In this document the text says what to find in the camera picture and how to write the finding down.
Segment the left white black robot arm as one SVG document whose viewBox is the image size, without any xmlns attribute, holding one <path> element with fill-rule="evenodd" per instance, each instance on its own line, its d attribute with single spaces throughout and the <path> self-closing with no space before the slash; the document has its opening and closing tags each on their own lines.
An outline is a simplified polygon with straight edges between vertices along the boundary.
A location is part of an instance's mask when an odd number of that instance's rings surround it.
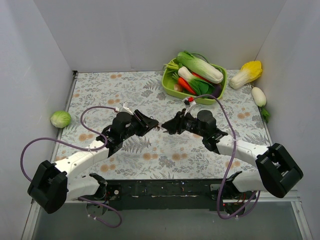
<svg viewBox="0 0 320 240">
<path fill-rule="evenodd" d="M 136 135 L 144 136 L 158 127 L 159 122 L 139 110 L 119 112 L 87 148 L 55 163 L 43 161 L 29 185 L 27 193 L 48 214 L 60 209 L 66 201 L 89 197 L 102 200 L 107 193 L 107 181 L 96 173 L 77 180 L 76 177 L 94 164 L 115 154 L 123 142 Z"/>
</svg>

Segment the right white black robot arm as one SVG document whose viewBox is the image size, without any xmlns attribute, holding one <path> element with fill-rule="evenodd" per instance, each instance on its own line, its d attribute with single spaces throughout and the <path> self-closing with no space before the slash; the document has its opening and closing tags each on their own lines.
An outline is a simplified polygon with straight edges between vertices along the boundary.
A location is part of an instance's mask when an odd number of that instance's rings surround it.
<svg viewBox="0 0 320 240">
<path fill-rule="evenodd" d="M 283 198 L 304 176 L 283 145 L 274 143 L 265 146 L 234 140 L 231 135 L 217 128 L 217 121 L 209 110 L 199 111 L 196 117 L 184 110 L 179 111 L 162 127 L 170 135 L 184 131 L 199 135 L 209 151 L 234 156 L 257 168 L 256 172 L 238 173 L 226 180 L 226 192 L 232 199 L 239 198 L 247 191 L 266 191 Z"/>
</svg>

